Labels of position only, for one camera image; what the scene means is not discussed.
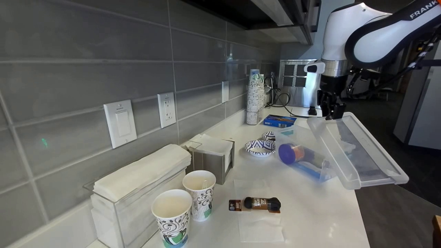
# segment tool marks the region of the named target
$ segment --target stack of paper cups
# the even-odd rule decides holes
[[[247,124],[256,125],[262,120],[265,102],[265,87],[263,74],[251,70],[247,96]]]

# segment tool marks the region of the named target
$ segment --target plastic container lid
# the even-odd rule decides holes
[[[405,184],[409,177],[353,113],[342,119],[309,118],[322,153],[346,189]]]

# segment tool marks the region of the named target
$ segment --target patterned paper cup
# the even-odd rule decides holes
[[[182,184],[193,198],[193,204],[191,205],[193,220],[202,222],[210,216],[215,183],[216,176],[206,170],[190,172],[182,180]]]
[[[181,189],[166,191],[153,201],[152,213],[166,248],[180,248],[187,242],[192,201]]]

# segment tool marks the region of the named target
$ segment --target metal vent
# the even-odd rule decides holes
[[[306,87],[306,78],[295,78],[295,87]]]
[[[293,77],[283,77],[282,84],[283,84],[283,86],[293,87],[294,86],[294,78]]]
[[[304,71],[304,68],[305,68],[304,64],[298,64],[296,76],[306,76],[306,72]]]
[[[295,76],[294,75],[295,64],[286,64],[284,67],[284,76]]]

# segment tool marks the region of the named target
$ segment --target blue box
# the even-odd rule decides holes
[[[287,128],[294,125],[297,118],[289,116],[279,116],[279,115],[268,115],[264,120],[263,124],[278,128]]]

